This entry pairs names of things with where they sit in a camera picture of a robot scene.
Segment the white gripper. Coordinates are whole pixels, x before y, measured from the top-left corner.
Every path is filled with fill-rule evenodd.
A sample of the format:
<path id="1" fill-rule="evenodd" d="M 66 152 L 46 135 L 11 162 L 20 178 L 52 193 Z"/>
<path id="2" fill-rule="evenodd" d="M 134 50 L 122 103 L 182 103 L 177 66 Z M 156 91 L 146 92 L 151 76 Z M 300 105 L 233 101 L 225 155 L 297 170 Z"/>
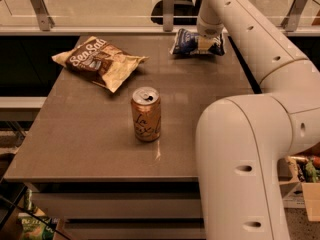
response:
<path id="1" fill-rule="evenodd" d="M 221 19 L 206 2 L 202 2 L 197 17 L 197 31 L 201 35 L 198 38 L 198 49 L 208 50 L 215 43 L 213 38 L 220 35 L 222 30 Z"/>

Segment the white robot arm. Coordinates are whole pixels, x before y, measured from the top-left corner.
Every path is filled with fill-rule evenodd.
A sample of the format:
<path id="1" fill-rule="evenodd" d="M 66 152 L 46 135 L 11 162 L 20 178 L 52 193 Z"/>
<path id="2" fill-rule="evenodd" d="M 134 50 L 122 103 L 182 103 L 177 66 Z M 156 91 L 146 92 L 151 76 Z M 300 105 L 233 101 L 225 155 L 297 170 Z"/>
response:
<path id="1" fill-rule="evenodd" d="M 319 141 L 319 72 L 248 0 L 202 0 L 197 29 L 227 30 L 262 90 L 220 99 L 198 121 L 206 238 L 290 240 L 277 163 Z"/>

